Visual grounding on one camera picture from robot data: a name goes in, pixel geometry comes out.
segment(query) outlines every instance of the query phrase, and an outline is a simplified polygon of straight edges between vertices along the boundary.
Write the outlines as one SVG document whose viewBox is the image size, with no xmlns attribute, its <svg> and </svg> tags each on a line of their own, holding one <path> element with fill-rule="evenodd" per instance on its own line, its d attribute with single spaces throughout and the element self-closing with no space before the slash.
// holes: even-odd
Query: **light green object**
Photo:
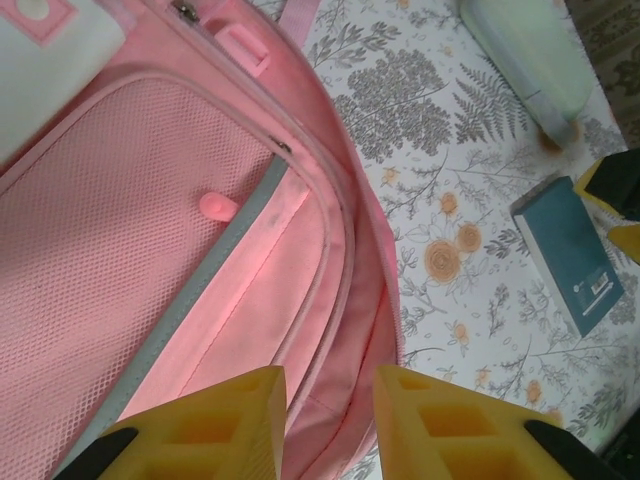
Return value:
<svg viewBox="0 0 640 480">
<path fill-rule="evenodd" d="M 460 16 L 542 130 L 569 144 L 595 79 L 551 2 L 462 0 Z"/>
</svg>

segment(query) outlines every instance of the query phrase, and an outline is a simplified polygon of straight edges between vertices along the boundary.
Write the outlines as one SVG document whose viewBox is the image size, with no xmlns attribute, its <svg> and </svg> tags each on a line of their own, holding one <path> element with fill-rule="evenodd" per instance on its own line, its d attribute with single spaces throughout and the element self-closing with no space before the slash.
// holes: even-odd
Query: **book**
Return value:
<svg viewBox="0 0 640 480">
<path fill-rule="evenodd" d="M 551 182 L 513 218 L 556 306 L 584 337 L 624 289 L 571 178 Z"/>
</svg>

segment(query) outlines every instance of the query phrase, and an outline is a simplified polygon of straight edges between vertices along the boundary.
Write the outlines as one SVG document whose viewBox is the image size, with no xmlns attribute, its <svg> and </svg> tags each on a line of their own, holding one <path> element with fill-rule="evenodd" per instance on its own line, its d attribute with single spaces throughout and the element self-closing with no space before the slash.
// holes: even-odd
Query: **tablecloth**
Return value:
<svg viewBox="0 0 640 480">
<path fill-rule="evenodd" d="M 255 0 L 277 17 L 280 0 Z M 564 5 L 558 15 L 579 38 Z M 510 215 L 548 175 L 624 150 L 594 91 L 577 140 L 550 148 L 461 23 L 454 0 L 323 0 L 304 46 L 393 228 L 406 366 L 547 412 L 596 448 L 640 397 L 640 268 L 586 338 L 568 332 Z M 382 478 L 377 449 L 346 476 Z"/>
</svg>

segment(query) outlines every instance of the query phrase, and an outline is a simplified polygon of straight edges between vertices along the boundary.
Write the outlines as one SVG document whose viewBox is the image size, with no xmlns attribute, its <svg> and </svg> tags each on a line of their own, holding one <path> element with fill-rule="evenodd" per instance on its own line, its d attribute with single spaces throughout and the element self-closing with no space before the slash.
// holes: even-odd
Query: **pink mesh pocket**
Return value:
<svg viewBox="0 0 640 480">
<path fill-rule="evenodd" d="M 90 102 L 0 183 L 0 478 L 50 471 L 221 234 L 199 199 L 242 204 L 271 157 L 166 79 Z"/>
</svg>

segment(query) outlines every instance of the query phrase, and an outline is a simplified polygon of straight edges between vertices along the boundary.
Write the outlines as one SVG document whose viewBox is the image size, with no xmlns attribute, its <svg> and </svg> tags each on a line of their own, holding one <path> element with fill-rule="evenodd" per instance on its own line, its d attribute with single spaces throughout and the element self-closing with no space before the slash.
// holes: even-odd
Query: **pink fabric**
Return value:
<svg viewBox="0 0 640 480">
<path fill-rule="evenodd" d="M 0 16 L 19 28 L 41 47 L 51 43 L 73 19 L 76 9 L 67 0 L 48 0 L 46 16 L 42 19 L 26 17 L 18 10 L 16 0 L 0 0 Z"/>
<path fill-rule="evenodd" d="M 304 45 L 319 6 L 320 0 L 288 0 L 285 4 L 280 27 L 297 46 Z"/>
<path fill-rule="evenodd" d="M 273 204 L 125 415 L 273 362 L 290 404 L 282 478 L 334 478 L 374 439 L 373 370 L 402 348 L 391 231 L 290 40 L 242 1 L 197 3 L 212 35 L 241 24 L 266 47 L 261 86 L 164 7 L 125 0 L 125 46 L 0 178 L 2 478 L 51 470 L 224 228 L 202 196 L 242 205 L 271 151 L 291 167 Z"/>
</svg>

